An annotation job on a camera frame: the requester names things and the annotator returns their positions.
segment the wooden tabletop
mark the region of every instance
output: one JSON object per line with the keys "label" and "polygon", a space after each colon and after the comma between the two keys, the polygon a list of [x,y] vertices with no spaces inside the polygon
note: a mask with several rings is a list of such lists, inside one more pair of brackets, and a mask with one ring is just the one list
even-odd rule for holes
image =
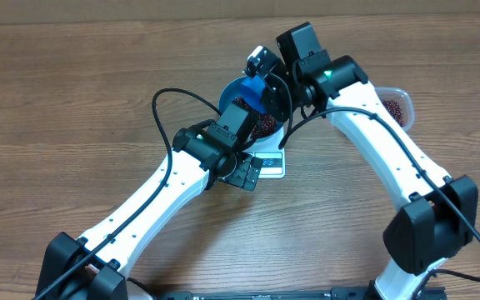
{"label": "wooden tabletop", "polygon": [[[151,96],[186,88],[218,103],[246,56],[306,18],[0,27],[0,299],[33,295],[45,247],[123,203],[165,155]],[[412,97],[414,141],[480,190],[480,14],[311,18],[333,58]],[[214,114],[161,96],[170,139]],[[293,135],[287,175],[255,192],[218,184],[157,235],[132,276],[193,292],[367,285],[383,271],[394,216],[373,170],[326,120]],[[480,230],[480,198],[477,213]],[[448,268],[480,276],[480,246]],[[439,276],[452,299],[480,284]]]}

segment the container of beans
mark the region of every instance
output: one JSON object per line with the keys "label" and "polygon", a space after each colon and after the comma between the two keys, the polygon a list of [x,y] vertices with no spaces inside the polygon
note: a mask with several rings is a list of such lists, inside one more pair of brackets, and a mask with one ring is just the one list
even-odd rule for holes
{"label": "container of beans", "polygon": [[413,101],[407,92],[397,87],[376,87],[375,92],[390,115],[404,131],[408,131],[413,126],[416,116]]}

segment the wooden table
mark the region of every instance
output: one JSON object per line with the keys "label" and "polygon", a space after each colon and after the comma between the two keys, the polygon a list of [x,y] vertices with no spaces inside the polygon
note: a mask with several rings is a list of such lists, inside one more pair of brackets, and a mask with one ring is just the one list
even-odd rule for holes
{"label": "wooden table", "polygon": [[[0,27],[0,299],[29,299],[45,247],[123,203],[165,155],[151,96],[186,88],[217,103],[258,45],[306,18]],[[412,96],[410,135],[480,189],[480,14],[311,18],[333,58],[352,55],[377,86]],[[170,138],[213,117],[163,95]],[[385,267],[394,211],[355,147],[322,119],[287,145],[287,175],[255,192],[218,184],[158,234],[132,275],[195,292],[366,285]],[[480,199],[477,215],[480,230]],[[480,246],[447,267],[480,275]],[[452,299],[480,284],[433,279]]]}

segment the beige wall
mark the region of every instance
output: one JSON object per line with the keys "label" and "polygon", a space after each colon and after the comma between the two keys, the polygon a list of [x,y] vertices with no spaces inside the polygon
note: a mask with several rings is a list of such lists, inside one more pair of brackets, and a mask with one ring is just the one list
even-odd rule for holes
{"label": "beige wall", "polygon": [[0,24],[475,12],[480,0],[0,0]]}

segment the clear plastic container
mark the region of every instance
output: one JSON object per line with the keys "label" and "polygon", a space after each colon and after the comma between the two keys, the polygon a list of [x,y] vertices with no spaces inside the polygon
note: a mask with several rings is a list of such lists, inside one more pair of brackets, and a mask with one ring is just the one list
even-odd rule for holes
{"label": "clear plastic container", "polygon": [[410,127],[413,126],[416,116],[414,115],[413,101],[407,92],[398,87],[375,87],[375,92],[379,96],[379,99],[381,99],[381,102],[384,100],[393,100],[399,104],[403,114],[402,129],[408,131]]}

